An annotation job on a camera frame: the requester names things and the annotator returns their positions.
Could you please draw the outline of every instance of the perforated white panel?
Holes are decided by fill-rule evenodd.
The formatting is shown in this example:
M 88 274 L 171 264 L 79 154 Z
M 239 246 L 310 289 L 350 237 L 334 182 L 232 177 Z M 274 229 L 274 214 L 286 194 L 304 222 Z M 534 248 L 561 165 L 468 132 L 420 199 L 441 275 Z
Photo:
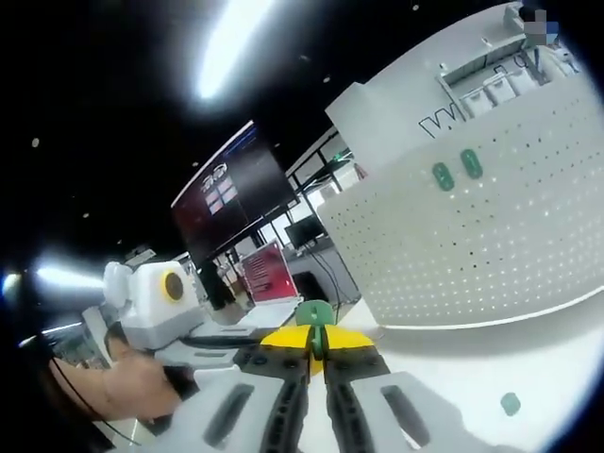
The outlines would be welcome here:
M 476 327 L 602 291 L 603 126 L 599 96 L 575 75 L 414 149 L 323 205 L 377 321 Z M 467 148 L 480 179 L 463 167 Z M 437 162 L 454 177 L 450 192 L 432 174 Z

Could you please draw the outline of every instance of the ceiling light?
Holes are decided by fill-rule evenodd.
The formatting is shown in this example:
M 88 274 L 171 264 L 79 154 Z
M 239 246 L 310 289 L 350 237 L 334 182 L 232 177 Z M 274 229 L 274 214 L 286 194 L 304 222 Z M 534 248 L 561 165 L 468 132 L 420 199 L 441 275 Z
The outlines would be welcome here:
M 63 288 L 103 288 L 101 278 L 89 277 L 72 271 L 66 271 L 56 267 L 42 267 L 36 272 L 38 277 L 46 283 Z
M 65 330 L 66 328 L 71 328 L 71 327 L 76 327 L 76 326 L 81 326 L 81 325 L 82 325 L 82 323 L 73 323 L 73 324 L 68 324 L 67 326 L 53 327 L 53 328 L 49 328 L 47 330 L 43 330 L 42 333 L 44 335 L 48 335 L 49 333 L 59 332 L 61 330 Z
M 6 294 L 7 291 L 15 286 L 21 276 L 19 274 L 8 274 L 2 282 L 2 294 Z
M 225 83 L 237 58 L 266 16 L 274 0 L 230 0 L 214 29 L 203 59 L 199 84 L 202 97 L 213 97 Z

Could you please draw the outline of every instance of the yellow circle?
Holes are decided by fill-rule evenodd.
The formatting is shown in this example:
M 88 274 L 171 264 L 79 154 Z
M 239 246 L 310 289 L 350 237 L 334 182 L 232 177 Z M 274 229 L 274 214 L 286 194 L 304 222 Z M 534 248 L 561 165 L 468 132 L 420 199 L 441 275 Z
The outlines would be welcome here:
M 180 280 L 180 285 L 181 285 L 181 290 L 182 290 L 181 295 L 171 294 L 171 290 L 168 286 L 168 279 L 172 278 L 172 276 L 178 277 L 178 279 Z M 178 274 L 176 274 L 175 272 L 164 271 L 164 273 L 161 275 L 161 279 L 159 280 L 159 287 L 161 289 L 161 293 L 163 294 L 163 297 L 166 299 L 166 301 L 168 303 L 178 304 L 182 300 L 182 296 L 184 294 L 184 289 L 182 288 L 182 280 L 180 279 Z

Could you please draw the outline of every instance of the large monitor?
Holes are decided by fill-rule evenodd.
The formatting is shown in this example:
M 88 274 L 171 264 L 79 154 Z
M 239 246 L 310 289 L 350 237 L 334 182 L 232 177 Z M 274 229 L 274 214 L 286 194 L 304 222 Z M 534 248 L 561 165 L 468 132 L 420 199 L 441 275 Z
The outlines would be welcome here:
M 172 203 L 195 264 L 294 199 L 294 191 L 252 122 L 231 137 Z

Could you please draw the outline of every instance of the black cable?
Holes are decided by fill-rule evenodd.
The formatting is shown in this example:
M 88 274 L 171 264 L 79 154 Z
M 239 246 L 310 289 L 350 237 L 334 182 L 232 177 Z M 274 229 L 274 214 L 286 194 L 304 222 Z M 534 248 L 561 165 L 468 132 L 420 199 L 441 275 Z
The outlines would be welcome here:
M 334 271 L 333 267 L 331 267 L 329 265 L 329 263 L 327 262 L 327 260 L 325 259 L 325 257 L 322 256 L 322 255 L 318 255 L 317 258 L 320 258 L 325 263 L 325 266 L 327 266 L 329 268 L 329 270 L 331 271 L 331 274 L 333 275 L 333 278 L 336 280 L 336 285 L 338 285 L 338 288 L 340 289 L 340 292 L 344 295 L 344 297 L 346 298 L 346 300 L 352 301 L 352 299 L 348 296 L 348 294 L 346 294 L 344 292 L 344 290 L 340 286 L 340 283 L 338 282 L 338 278 L 336 277 L 336 271 Z
M 113 432 L 115 432 L 116 434 L 118 434 L 120 437 L 126 439 L 127 441 L 129 441 L 130 443 L 132 443 L 134 445 L 141 446 L 141 444 L 139 444 L 138 442 L 130 439 L 125 434 L 122 434 L 118 429 L 114 428 L 112 425 L 109 424 L 109 422 L 107 422 L 105 419 L 103 419 L 103 417 L 101 416 L 101 414 L 98 413 L 90 404 L 88 404 L 88 401 L 86 401 L 84 399 L 84 397 L 81 394 L 79 394 L 79 392 L 76 390 L 76 387 L 74 387 L 74 385 L 71 383 L 71 381 L 65 376 L 65 374 L 63 373 L 63 370 L 60 369 L 60 366 L 57 363 L 57 360 L 55 359 L 54 356 L 52 358 L 52 361 L 55 364 L 55 366 L 57 367 L 57 369 L 59 370 L 60 375 L 63 376 L 63 379 L 65 379 L 65 382 L 67 382 L 67 385 L 69 385 L 71 387 L 71 389 L 74 391 L 74 393 L 77 395 L 77 397 L 79 399 L 81 399 L 82 403 L 84 403 L 84 406 L 86 406 L 89 409 L 89 411 L 92 413 L 92 415 L 94 415 L 95 417 L 97 417 L 98 420 L 101 423 L 107 425 L 109 427 L 109 429 L 111 429 Z
M 331 280 L 331 284 L 333 285 L 333 289 L 336 292 L 336 299 L 338 299 L 338 306 L 336 308 L 336 325 L 338 324 L 338 318 L 340 317 L 340 306 L 342 305 L 342 299 L 340 298 L 340 293 L 338 292 L 338 285 L 336 284 L 336 282 L 334 281 L 333 277 L 331 276 L 331 274 L 329 273 L 329 271 L 327 270 L 327 268 L 321 264 L 321 261 L 319 261 L 317 259 L 317 257 L 314 256 L 314 253 L 312 253 L 312 251 L 310 250 L 310 248 L 308 248 L 310 255 L 312 256 L 312 258 L 317 261 L 317 264 L 319 264 L 319 266 L 321 266 L 321 269 L 323 269 L 325 271 L 325 273 L 327 274 L 327 276 L 329 277 L 329 280 Z

